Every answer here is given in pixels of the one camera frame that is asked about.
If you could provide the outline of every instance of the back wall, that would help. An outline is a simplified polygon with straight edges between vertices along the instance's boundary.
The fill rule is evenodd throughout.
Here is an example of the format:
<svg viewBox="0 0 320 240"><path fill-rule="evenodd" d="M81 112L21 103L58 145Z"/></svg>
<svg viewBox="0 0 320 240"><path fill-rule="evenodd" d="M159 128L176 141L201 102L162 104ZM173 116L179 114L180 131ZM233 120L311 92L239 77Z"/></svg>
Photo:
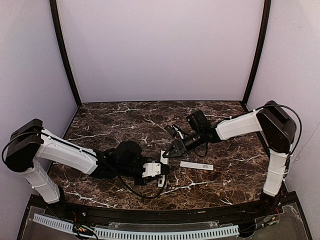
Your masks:
<svg viewBox="0 0 320 240"><path fill-rule="evenodd" d="M241 100L263 0L58 0L83 102Z"/></svg>

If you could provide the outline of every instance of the black cable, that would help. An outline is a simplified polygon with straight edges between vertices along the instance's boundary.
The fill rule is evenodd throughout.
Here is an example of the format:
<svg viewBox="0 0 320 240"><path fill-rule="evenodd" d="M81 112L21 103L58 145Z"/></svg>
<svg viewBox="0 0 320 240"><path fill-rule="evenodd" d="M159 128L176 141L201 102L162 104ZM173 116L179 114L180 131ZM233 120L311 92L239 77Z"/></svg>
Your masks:
<svg viewBox="0 0 320 240"><path fill-rule="evenodd" d="M257 227L256 229L254 229L254 230L251 230L251 231L241 231L240 233L242 233L242 234L250 234L250 233L254 233L255 231L258 231L259 229L262 229L263 228L263 226L261 225L261 226L259 226L259 227Z"/></svg>
<svg viewBox="0 0 320 240"><path fill-rule="evenodd" d="M46 206L46 208L47 208L57 219L59 219L60 221L72 223L74 226L77 226L77 227L86 229L86 230L88 230L89 232L92 233L92 235L96 238L96 240L99 240L97 234L95 234L94 230L92 230L91 228L88 228L88 227L83 226L83 225L81 225L81 224L78 224L78 223L76 223L76 222L74 222L74 221L71 221L71 220L68 220L68 219L64 219L64 218L61 218L61 217L57 216L57 215L54 213L54 211L52 211L52 209L51 209L48 205Z"/></svg>
<svg viewBox="0 0 320 240"><path fill-rule="evenodd" d="M285 109L288 109L290 110L291 112L293 112L296 117L298 118L298 121L299 121L299 125L300 125L300 131L299 131L299 135L298 135L298 138L296 140L296 143L295 143L295 146L294 148L292 149L292 151L289 153L289 157L294 153L294 151L296 150L297 146L298 146L298 143L300 141L300 138L301 138L301 135L302 135L302 121L301 121L301 118L300 116L298 115L298 113L293 110L291 107L288 107L286 105L281 105L281 104L271 104L271 105L264 105L264 106L261 106L261 107L258 107L256 110L260 110L260 109L264 109L264 108L269 108L269 107L281 107L281 108L285 108Z"/></svg>
<svg viewBox="0 0 320 240"><path fill-rule="evenodd" d="M59 142L59 143L65 144L65 145L67 145L67 146L73 147L73 148L75 148L75 149L77 149L77 150L81 150L81 149L82 149L82 148L80 148L80 147L78 147L78 146L76 146L76 145L67 143L67 142L62 141L62 140L59 140L59 139L57 139L57 138L55 138L55 137L53 137L53 136L50 136L49 134L44 133L44 132L42 132L42 131L28 131L28 132L23 132L23 133L17 135L16 137L14 137L13 139L11 139L11 140L4 146L4 148L3 148L3 150L2 150L2 153L1 153L1 159L2 159L2 161L3 161L3 163L4 163L5 165L7 165L7 164L6 164L6 161L5 161L5 151L6 151L6 149L9 147L9 145L10 145L12 142L14 142L16 139L18 139L19 137L24 136L24 135L31 135L31 134L40 134L40 135L44 135L44 136L47 136L47 137L51 137L51 139L53 139L53 140L55 140L55 141L57 141L57 142ZM97 158L97 156L95 156L95 155L92 154L91 152L88 152L88 151L86 151L86 150L82 150L82 152L84 152L84 153L86 153L86 154L89 154L89 155L93 156L94 158ZM134 191L128 184L126 184L126 182L123 180L123 178L120 176L120 174L118 174L118 172L117 172L111 165L109 165L109 164L108 164L107 162L105 162L104 160L102 160L102 162L103 162L108 168L110 168L110 169L117 175L117 177L120 179L120 181L123 183L123 185L124 185L130 192L132 192L133 194L137 195L137 196L140 197L140 198L143 198L143 199L155 199L155 198L159 197L160 194L165 190L165 187L166 187L166 184L167 184L167 180L168 180L168 176L167 176L167 175L165 175L165 177L164 177L164 184L163 184L162 188L160 189L160 191L159 191L156 195L154 195L154 196L144 196L144 195L142 195L142 194Z"/></svg>
<svg viewBox="0 0 320 240"><path fill-rule="evenodd" d="M205 144L205 153L204 153L204 155L198 154L197 151L196 151L196 149L193 150L194 153L195 153L198 157L204 158L204 157L207 156L207 154L208 154L208 144L209 144L208 142Z"/></svg>
<svg viewBox="0 0 320 240"><path fill-rule="evenodd" d="M246 234L246 233L247 233L247 232L245 232L246 230L248 230L248 229L254 227L255 225L261 223L262 221L264 221L264 220L269 216L269 214L270 214L271 212L272 212L272 210L270 210L270 211L269 211L265 216L263 216L262 219L260 219L259 221L255 222L254 224L252 224L252 225L248 226L247 228L241 230L240 233Z"/></svg>
<svg viewBox="0 0 320 240"><path fill-rule="evenodd" d="M27 131L27 132L23 132L21 134L19 134L18 136L15 136L13 139L11 139L3 148L2 150L2 153L1 153L1 159L2 159L2 162L6 164L6 161L5 161L5 151L6 149L9 147L10 144L12 144L15 140L17 140L18 138L20 138L21 136L24 136L24 135L30 135L30 134L41 134L41 135L45 135L47 137L49 137L48 134L44 133L44 132L41 132L41 131Z"/></svg>
<svg viewBox="0 0 320 240"><path fill-rule="evenodd" d="M142 195L142 194L136 192L135 190L133 190L133 189L125 182L125 180L120 176L120 174L119 174L109 163L107 163L105 160L102 160L102 162L103 162L104 165L106 165L108 168L110 168L110 169L114 172L114 174L119 178L119 180L122 182L122 184L123 184L130 192L132 192L133 194L137 195L137 196L140 197L140 198L149 199L149 200L150 200L150 199L155 199L155 198L159 197L159 196L163 193L163 191L165 190L165 188L166 188L167 181L168 181L168 175L167 175L167 174L164 175L164 183L163 183L163 186L161 187L160 191L159 191L156 195L154 195L154 196L145 196L145 195Z"/></svg>

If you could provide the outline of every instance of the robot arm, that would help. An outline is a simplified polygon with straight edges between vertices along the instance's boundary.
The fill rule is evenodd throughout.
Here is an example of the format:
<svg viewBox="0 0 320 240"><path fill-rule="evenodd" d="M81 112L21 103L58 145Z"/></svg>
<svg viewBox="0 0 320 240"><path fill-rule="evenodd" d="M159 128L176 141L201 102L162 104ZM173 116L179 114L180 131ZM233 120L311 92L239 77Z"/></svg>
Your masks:
<svg viewBox="0 0 320 240"><path fill-rule="evenodd" d="M276 105L276 102L269 101L257 111L230 117L214 125L211 125L204 113L198 110L186 117L193 130L190 135L183 138L178 127L166 127L175 140L164 152L163 157L180 157L201 144L218 143L236 136L261 132L268 144L270 159L260 199L272 205L287 174L286 169L289 166L292 143L297 130L293 119Z"/></svg>
<svg viewBox="0 0 320 240"><path fill-rule="evenodd" d="M143 157L141 147L133 141L121 142L117 148L103 152L84 148L44 129L39 119L15 131L10 139L6 166L23 176L48 204L59 202L63 191L52 182L37 158L67 165L99 179L112 179L117 175L134 177L136 185L146 185L168 174L166 165Z"/></svg>

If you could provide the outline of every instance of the lavender wall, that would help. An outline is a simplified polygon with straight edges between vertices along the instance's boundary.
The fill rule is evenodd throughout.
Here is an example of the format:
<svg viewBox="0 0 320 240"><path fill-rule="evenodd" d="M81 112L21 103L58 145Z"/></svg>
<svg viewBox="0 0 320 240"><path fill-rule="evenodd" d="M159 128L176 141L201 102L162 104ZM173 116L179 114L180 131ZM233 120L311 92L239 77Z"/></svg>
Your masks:
<svg viewBox="0 0 320 240"><path fill-rule="evenodd" d="M287 177L313 239L320 240L320 2L272 1L269 24L248 108L273 99L295 109L303 135Z"/></svg>
<svg viewBox="0 0 320 240"><path fill-rule="evenodd" d="M48 0L0 1L0 149L32 120L62 136L76 104ZM48 168L48 162L42 162ZM0 162L0 239L16 239L31 188Z"/></svg>
<svg viewBox="0 0 320 240"><path fill-rule="evenodd" d="M59 0L84 102L241 100L263 0Z"/></svg>

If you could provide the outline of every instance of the dark brown marble surface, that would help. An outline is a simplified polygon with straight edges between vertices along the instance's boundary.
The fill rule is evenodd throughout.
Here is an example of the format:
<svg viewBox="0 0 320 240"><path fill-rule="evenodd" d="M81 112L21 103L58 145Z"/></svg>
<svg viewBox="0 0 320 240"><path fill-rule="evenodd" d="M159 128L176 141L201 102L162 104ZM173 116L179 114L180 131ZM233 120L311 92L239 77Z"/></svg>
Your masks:
<svg viewBox="0 0 320 240"><path fill-rule="evenodd" d="M160 151L173 140L164 127L177 124L190 132L186 116L199 109L211 122L243 113L235 101L85 103L65 139L101 151L133 140L141 145L144 156L158 160ZM180 161L213 164L214 171L183 168ZM67 201L72 203L136 210L199 209L258 200L267 176L268 157L257 135L251 133L209 144L206 157L192 153L170 159L169 165L167 188L152 200L135 196L117 178L95 179L59 163L53 163L49 176L63 187ZM124 179L144 195L154 195L160 189L156 181L134 186L133 179Z"/></svg>

